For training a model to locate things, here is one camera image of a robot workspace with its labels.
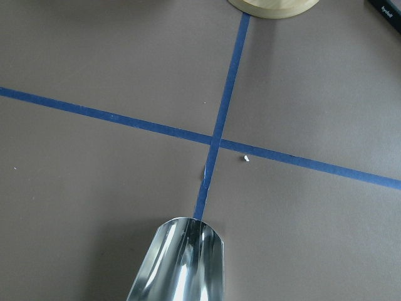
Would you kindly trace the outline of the black monitor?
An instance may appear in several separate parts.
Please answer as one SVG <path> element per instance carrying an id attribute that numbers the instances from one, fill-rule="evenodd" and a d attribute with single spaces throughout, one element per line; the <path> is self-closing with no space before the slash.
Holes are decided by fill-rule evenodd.
<path id="1" fill-rule="evenodd" d="M 368 0 L 376 11 L 400 33 L 400 1 Z"/>

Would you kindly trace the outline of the round wooden stand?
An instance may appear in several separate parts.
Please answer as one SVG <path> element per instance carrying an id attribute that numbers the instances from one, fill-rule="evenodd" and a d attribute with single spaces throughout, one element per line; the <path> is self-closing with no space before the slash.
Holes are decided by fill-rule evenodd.
<path id="1" fill-rule="evenodd" d="M 251 16 L 284 19 L 306 12 L 319 0 L 228 0 L 228 2 Z"/>

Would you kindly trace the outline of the steel ice scoop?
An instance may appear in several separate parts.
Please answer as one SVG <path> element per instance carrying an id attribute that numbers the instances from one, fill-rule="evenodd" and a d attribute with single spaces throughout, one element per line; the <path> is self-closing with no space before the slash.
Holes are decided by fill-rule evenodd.
<path id="1" fill-rule="evenodd" d="M 178 217 L 155 232 L 127 300 L 224 300 L 224 242 L 207 223 Z"/>

